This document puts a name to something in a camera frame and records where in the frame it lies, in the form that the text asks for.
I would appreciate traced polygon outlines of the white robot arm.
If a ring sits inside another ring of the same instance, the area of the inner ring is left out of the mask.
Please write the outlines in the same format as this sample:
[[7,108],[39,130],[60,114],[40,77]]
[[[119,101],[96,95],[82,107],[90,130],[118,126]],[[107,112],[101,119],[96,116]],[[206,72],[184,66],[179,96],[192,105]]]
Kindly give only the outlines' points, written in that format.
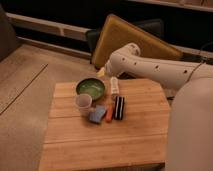
[[128,43],[100,71],[124,72],[176,91],[169,115],[165,171],[213,171],[213,65],[146,58]]

